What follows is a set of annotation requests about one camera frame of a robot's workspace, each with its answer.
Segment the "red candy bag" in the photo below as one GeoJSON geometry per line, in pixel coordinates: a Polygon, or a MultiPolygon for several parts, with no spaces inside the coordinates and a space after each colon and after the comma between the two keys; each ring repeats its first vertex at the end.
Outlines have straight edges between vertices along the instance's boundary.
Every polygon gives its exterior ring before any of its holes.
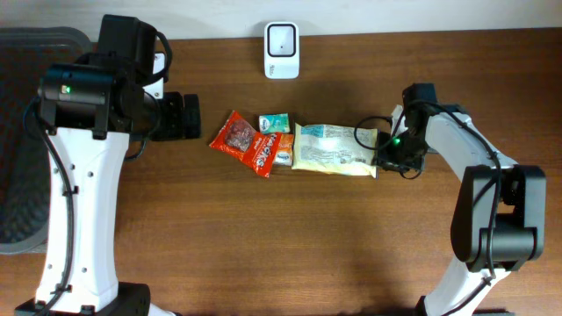
{"type": "Polygon", "coordinates": [[[280,133],[262,134],[238,111],[232,111],[209,147],[233,156],[259,176],[269,177],[280,140],[280,133]]]}

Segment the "yellow snack bag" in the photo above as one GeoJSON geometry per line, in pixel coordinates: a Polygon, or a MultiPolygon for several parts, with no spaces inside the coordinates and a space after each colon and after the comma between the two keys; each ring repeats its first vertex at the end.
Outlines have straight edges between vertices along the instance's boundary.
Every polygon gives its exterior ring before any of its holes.
{"type": "Polygon", "coordinates": [[[375,152],[362,147],[347,126],[295,124],[292,169],[378,177],[375,152]]]}

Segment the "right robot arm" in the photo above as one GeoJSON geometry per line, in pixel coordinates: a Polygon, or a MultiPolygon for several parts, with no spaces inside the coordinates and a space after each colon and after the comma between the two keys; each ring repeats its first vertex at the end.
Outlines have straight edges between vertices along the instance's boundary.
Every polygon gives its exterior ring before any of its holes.
{"type": "Polygon", "coordinates": [[[421,297],[417,315],[474,315],[490,290],[544,252],[546,176],[492,145],[458,104],[441,104],[431,83],[414,83],[375,145],[376,166],[420,174],[425,156],[443,157],[461,182],[450,225],[453,258],[421,297]]]}

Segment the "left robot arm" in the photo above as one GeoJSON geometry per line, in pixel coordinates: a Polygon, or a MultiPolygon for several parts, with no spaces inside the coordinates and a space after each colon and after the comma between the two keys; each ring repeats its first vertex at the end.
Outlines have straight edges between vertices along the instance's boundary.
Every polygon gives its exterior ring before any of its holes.
{"type": "Polygon", "coordinates": [[[118,280],[114,259],[119,176],[139,142],[197,139],[198,97],[149,90],[167,38],[135,17],[107,14],[97,48],[42,77],[32,112],[50,162],[47,256],[17,315],[159,315],[146,284],[118,280]]]}

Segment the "teal tissue pack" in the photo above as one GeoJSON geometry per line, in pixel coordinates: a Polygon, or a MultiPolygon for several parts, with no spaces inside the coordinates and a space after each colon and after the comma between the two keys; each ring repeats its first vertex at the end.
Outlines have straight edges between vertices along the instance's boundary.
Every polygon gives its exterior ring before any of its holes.
{"type": "Polygon", "coordinates": [[[287,113],[261,115],[258,118],[258,125],[262,134],[289,133],[291,131],[287,113]]]}

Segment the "orange tissue pack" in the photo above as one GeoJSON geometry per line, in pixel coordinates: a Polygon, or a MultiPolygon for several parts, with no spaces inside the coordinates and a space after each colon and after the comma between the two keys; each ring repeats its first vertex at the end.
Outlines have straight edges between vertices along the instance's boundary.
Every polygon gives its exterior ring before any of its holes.
{"type": "Polygon", "coordinates": [[[294,136],[292,134],[282,134],[277,147],[274,163],[281,166],[291,167],[293,161],[293,142],[294,136]]]}

